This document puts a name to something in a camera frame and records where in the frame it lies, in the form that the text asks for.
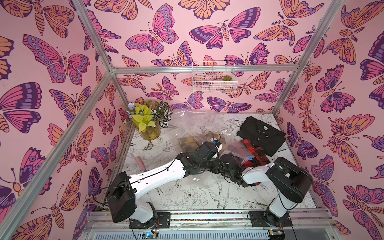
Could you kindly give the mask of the yellow plaid shirt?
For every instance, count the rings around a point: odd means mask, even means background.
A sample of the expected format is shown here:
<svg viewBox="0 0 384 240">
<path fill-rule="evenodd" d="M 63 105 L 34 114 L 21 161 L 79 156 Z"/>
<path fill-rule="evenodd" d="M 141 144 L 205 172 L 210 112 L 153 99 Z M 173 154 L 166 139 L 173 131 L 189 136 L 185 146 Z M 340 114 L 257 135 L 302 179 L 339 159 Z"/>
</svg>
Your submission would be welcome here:
<svg viewBox="0 0 384 240">
<path fill-rule="evenodd" d="M 213 133 L 211 131 L 207 132 L 204 135 L 195 135 L 195 136 L 187 136 L 178 139 L 178 143 L 183 150 L 183 152 L 188 152 L 197 149 L 204 142 L 213 142 L 213 139 L 220 140 L 221 134 Z"/>
</svg>

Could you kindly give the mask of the red black plaid shirt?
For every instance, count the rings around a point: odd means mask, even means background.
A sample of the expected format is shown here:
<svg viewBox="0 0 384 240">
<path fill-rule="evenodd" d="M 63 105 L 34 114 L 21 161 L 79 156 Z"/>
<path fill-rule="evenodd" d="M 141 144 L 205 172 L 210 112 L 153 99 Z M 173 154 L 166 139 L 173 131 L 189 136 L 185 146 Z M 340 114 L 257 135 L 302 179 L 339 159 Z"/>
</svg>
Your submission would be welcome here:
<svg viewBox="0 0 384 240">
<path fill-rule="evenodd" d="M 259 167 L 270 163 L 261 147 L 255 147 L 250 140 L 241 140 L 236 143 L 237 163 L 240 167 Z"/>
</svg>

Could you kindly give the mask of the clear plastic vacuum bag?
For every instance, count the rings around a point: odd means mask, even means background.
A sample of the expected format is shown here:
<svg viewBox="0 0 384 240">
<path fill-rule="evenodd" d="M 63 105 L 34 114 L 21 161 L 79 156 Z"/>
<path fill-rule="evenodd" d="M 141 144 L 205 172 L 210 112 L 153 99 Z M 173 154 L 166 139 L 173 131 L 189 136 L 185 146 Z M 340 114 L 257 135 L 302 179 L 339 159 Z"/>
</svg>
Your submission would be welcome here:
<svg viewBox="0 0 384 240">
<path fill-rule="evenodd" d="M 184 164 L 184 178 L 209 172 L 244 188 L 261 183 L 246 182 L 243 177 L 248 171 L 265 164 L 262 149 L 254 149 L 248 140 L 226 142 L 220 133 L 205 132 L 204 135 L 180 138 L 179 143 L 182 152 L 176 159 Z"/>
</svg>

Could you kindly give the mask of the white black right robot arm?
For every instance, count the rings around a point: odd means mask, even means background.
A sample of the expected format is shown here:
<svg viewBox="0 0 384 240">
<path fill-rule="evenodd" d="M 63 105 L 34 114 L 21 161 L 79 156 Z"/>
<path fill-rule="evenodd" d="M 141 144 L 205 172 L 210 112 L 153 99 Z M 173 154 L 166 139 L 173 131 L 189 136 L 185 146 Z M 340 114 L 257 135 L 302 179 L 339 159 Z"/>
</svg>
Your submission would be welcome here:
<svg viewBox="0 0 384 240">
<path fill-rule="evenodd" d="M 278 196 L 263 213 L 271 227 L 282 223 L 285 215 L 303 202 L 314 183 L 307 172 L 283 157 L 266 165 L 240 168 L 232 154 L 225 154 L 219 160 L 218 172 L 240 187 L 267 182 L 276 187 Z"/>
</svg>

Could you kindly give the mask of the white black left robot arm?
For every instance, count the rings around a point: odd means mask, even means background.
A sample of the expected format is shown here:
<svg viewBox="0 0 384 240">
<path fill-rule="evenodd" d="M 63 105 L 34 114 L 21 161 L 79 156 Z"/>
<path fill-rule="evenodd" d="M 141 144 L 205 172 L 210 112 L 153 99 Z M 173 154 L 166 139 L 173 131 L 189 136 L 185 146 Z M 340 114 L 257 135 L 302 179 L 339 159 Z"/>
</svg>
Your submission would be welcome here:
<svg viewBox="0 0 384 240">
<path fill-rule="evenodd" d="M 113 223 L 134 220 L 149 228 L 158 220 L 154 205 L 141 201 L 148 192 L 172 181 L 206 171 L 214 172 L 222 144 L 218 140 L 204 142 L 196 150 L 182 152 L 169 163 L 153 170 L 127 175 L 117 174 L 107 188 L 106 200 Z"/>
</svg>

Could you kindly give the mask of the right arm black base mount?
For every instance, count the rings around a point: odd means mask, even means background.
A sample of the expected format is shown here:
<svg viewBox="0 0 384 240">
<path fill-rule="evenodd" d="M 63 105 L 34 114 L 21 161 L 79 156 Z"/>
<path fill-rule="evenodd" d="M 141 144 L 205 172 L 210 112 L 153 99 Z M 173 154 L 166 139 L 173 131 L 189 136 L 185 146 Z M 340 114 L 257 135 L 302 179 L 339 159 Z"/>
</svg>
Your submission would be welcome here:
<svg viewBox="0 0 384 240">
<path fill-rule="evenodd" d="M 250 211 L 247 219 L 251 222 L 252 227 L 292 227 L 292 221 L 289 213 L 286 212 L 282 218 L 275 216 L 270 210 Z"/>
</svg>

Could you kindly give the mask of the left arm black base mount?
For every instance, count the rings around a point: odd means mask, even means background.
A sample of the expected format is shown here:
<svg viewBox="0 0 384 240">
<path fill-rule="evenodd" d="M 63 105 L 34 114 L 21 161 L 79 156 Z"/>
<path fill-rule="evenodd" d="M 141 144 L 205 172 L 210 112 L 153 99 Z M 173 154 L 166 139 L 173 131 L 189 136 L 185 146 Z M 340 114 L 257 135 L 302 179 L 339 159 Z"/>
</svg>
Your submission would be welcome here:
<svg viewBox="0 0 384 240">
<path fill-rule="evenodd" d="M 144 203 L 137 206 L 129 220 L 130 229 L 168 229 L 171 213 L 158 212 L 152 203 Z"/>
</svg>

